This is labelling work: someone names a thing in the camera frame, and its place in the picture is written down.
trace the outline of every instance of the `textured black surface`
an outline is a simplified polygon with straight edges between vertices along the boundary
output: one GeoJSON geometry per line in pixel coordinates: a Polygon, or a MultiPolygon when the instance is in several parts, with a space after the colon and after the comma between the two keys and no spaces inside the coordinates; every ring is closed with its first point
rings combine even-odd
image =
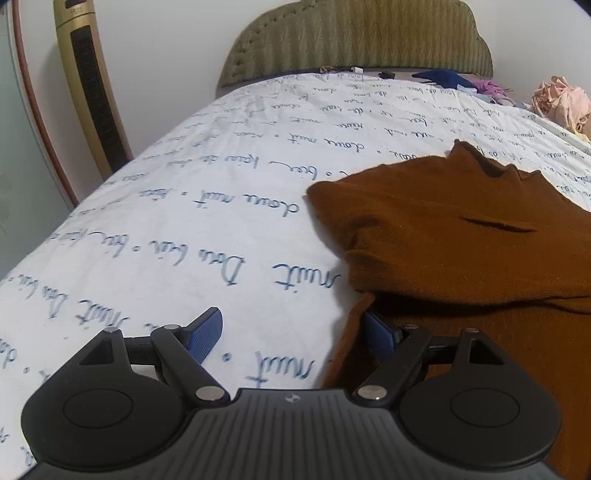
{"type": "Polygon", "coordinates": [[[119,170],[127,158],[121,136],[117,130],[105,86],[96,61],[95,47],[90,26],[77,28],[70,33],[78,74],[95,125],[100,144],[113,171],[119,170]]]}
{"type": "Polygon", "coordinates": [[[351,403],[341,390],[242,390],[233,404],[199,411],[168,450],[119,472],[40,465],[26,480],[556,480],[537,463],[469,472],[412,445],[393,416],[351,403]]]}

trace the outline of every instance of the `blue cloth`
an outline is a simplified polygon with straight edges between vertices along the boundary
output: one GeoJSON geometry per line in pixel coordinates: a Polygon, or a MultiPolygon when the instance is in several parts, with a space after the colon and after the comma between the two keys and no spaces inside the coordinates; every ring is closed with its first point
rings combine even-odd
{"type": "Polygon", "coordinates": [[[454,90],[457,89],[458,85],[462,85],[466,88],[476,88],[474,85],[472,85],[472,82],[468,82],[468,80],[465,78],[460,77],[453,70],[428,70],[426,72],[415,73],[413,74],[413,77],[431,80],[432,82],[441,85],[443,88],[453,88],[454,90]]]}

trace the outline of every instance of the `blue rubber grip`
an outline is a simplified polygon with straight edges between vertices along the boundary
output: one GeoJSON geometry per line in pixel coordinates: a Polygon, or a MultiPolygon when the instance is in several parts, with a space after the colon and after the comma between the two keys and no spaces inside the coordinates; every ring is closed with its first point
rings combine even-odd
{"type": "Polygon", "coordinates": [[[222,312],[212,307],[184,330],[187,332],[185,348],[197,363],[202,363],[222,336],[222,312]]]}
{"type": "Polygon", "coordinates": [[[371,312],[363,314],[362,323],[369,349],[380,362],[386,360],[396,350],[394,334],[371,312]]]}

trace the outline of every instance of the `wrinkled sheet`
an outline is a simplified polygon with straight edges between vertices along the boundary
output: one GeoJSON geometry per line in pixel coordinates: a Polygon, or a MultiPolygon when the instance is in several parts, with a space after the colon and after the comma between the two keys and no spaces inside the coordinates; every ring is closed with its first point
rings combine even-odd
{"type": "Polygon", "coordinates": [[[591,208],[589,146],[533,113],[456,90],[291,75],[182,122],[0,281],[0,478],[34,464],[20,431],[27,398],[107,325],[144,336],[217,306],[223,334],[204,366],[232,394],[318,386],[358,295],[306,188],[445,155],[456,138],[540,169],[591,208]]]}

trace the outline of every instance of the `green upholstered headboard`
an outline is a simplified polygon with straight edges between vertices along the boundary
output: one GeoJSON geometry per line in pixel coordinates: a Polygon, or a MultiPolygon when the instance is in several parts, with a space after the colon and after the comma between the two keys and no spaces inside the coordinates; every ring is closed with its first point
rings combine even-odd
{"type": "Polygon", "coordinates": [[[218,87],[333,67],[446,68],[492,77],[491,52],[459,0],[302,0],[234,42],[218,87]]]}

